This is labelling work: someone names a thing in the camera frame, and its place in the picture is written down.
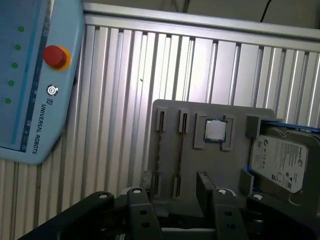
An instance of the slot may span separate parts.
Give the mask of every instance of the slot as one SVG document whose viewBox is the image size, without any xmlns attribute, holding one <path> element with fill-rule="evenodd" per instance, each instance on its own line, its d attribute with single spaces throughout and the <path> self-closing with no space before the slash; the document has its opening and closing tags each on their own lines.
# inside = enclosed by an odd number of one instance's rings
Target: slot
<svg viewBox="0 0 320 240">
<path fill-rule="evenodd" d="M 164 131 L 164 126 L 165 126 L 165 111 L 158 109 L 158 118 L 157 118 L 157 125 L 156 125 L 156 130 L 159 132 L 158 133 L 158 150 L 157 150 L 157 155 L 156 155 L 156 160 L 155 160 L 155 168 L 154 168 L 154 196 L 158 197 L 160 195 L 160 173 L 159 173 L 159 165 L 160 165 L 160 151 L 161 151 L 161 140 L 162 140 L 162 135 Z"/>
<path fill-rule="evenodd" d="M 185 134 L 188 132 L 188 126 L 189 126 L 188 112 L 185 110 L 181 110 L 180 124 L 179 124 L 180 145 L 179 145 L 178 162 L 177 162 L 176 172 L 174 175 L 174 186 L 173 186 L 174 199 L 178 199 L 180 197 L 181 165 L 182 165 L 182 159 L 183 159 L 184 137 L 185 137 Z"/>
<path fill-rule="evenodd" d="M 173 178 L 173 199 L 179 199 L 181 188 L 181 176 L 175 175 Z"/>
</svg>

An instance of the black cable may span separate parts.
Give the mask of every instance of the black cable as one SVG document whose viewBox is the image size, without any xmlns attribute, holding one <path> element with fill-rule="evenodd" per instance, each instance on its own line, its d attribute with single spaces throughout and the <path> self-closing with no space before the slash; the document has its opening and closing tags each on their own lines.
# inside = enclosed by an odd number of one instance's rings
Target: black cable
<svg viewBox="0 0 320 240">
<path fill-rule="evenodd" d="M 184 1 L 183 9 L 182 9 L 182 12 L 183 12 L 183 13 L 187 13 L 187 12 L 188 12 L 190 2 L 191 2 L 191 0 L 185 0 L 185 1 Z"/>
<path fill-rule="evenodd" d="M 260 20 L 260 23 L 262 23 L 262 22 L 264 21 L 265 15 L 266 15 L 266 13 L 267 13 L 267 10 L 268 10 L 268 7 L 269 7 L 271 1 L 272 1 L 272 0 L 269 0 L 269 1 L 266 3 L 266 6 L 265 6 L 265 8 L 264 8 L 264 11 L 263 11 L 263 14 L 262 14 L 262 17 L 261 17 L 261 20 Z"/>
</svg>

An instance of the green led indicator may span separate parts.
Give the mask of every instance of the green led indicator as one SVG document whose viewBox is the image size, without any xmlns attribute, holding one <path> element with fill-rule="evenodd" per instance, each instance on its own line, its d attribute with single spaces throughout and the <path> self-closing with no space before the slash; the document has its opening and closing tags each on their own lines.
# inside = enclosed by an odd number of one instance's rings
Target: green led indicator
<svg viewBox="0 0 320 240">
<path fill-rule="evenodd" d="M 21 46 L 19 44 L 14 45 L 14 49 L 17 51 L 21 50 Z"/>
<path fill-rule="evenodd" d="M 4 102 L 5 102 L 6 104 L 10 104 L 10 103 L 11 103 L 11 99 L 7 97 L 7 98 L 4 100 Z"/>
<path fill-rule="evenodd" d="M 18 31 L 20 33 L 23 33 L 25 31 L 25 28 L 23 26 L 18 26 Z"/>
<path fill-rule="evenodd" d="M 15 85 L 15 82 L 10 80 L 10 81 L 8 81 L 8 84 L 9 84 L 10 87 L 13 87 Z"/>
</svg>

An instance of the screw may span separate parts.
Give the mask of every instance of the screw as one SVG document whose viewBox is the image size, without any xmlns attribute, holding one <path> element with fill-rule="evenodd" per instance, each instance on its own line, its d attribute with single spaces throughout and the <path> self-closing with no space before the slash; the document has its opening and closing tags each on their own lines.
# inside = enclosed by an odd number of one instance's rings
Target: screw
<svg viewBox="0 0 320 240">
<path fill-rule="evenodd" d="M 255 198 L 255 199 L 258 199 L 258 200 L 262 200 L 264 197 L 263 196 L 261 196 L 261 195 L 259 195 L 259 194 L 255 194 L 255 195 L 253 195 L 253 197 Z"/>
<path fill-rule="evenodd" d="M 253 219 L 253 222 L 257 223 L 257 224 L 263 224 L 264 223 L 264 221 L 262 219 Z"/>
<path fill-rule="evenodd" d="M 219 190 L 218 190 L 218 193 L 225 195 L 225 194 L 227 193 L 227 191 L 224 190 L 224 189 L 219 189 Z"/>
<path fill-rule="evenodd" d="M 107 194 L 102 194 L 102 195 L 99 196 L 100 199 L 105 199 L 105 198 L 107 198 L 107 197 L 108 197 Z"/>
</svg>

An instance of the bolt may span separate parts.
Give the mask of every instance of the bolt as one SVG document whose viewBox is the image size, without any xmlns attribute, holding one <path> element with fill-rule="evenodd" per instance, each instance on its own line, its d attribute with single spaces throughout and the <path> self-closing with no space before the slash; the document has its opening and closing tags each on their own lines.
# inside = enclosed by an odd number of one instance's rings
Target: bolt
<svg viewBox="0 0 320 240">
<path fill-rule="evenodd" d="M 255 199 L 258 199 L 258 200 L 262 200 L 264 197 L 263 196 L 261 196 L 261 195 L 259 195 L 259 194 L 255 194 L 255 195 L 253 195 L 253 197 L 255 198 Z"/>
<path fill-rule="evenodd" d="M 219 189 L 219 190 L 218 190 L 218 193 L 225 195 L 225 194 L 227 193 L 227 191 L 224 190 L 224 189 Z"/>
<path fill-rule="evenodd" d="M 107 198 L 107 197 L 108 197 L 107 194 L 102 194 L 102 195 L 99 196 L 100 199 L 105 199 L 105 198 Z"/>
</svg>

